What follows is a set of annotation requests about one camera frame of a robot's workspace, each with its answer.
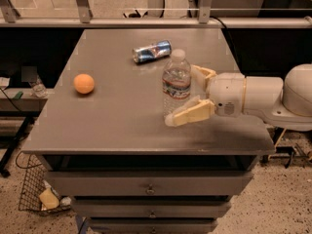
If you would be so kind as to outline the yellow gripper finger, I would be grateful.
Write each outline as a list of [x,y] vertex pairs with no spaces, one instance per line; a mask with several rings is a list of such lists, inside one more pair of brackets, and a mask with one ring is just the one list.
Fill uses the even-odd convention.
[[209,81],[216,76],[216,72],[212,69],[192,64],[191,76],[196,81],[197,85],[205,91]]
[[166,116],[165,124],[169,127],[178,127],[207,120],[214,114],[215,104],[208,98],[200,99],[196,96]]

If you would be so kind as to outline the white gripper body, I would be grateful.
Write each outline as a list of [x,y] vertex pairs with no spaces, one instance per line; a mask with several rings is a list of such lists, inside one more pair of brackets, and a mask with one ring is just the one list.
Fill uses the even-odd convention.
[[206,89],[218,116],[237,117],[242,112],[245,76],[241,73],[221,73],[213,77]]

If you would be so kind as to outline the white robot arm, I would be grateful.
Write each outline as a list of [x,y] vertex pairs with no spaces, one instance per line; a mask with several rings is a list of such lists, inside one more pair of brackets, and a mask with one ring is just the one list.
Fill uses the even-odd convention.
[[312,64],[293,67],[285,78],[216,73],[193,65],[191,74],[206,93],[193,97],[165,117],[177,127],[200,122],[213,115],[252,115],[274,127],[293,131],[312,130]]

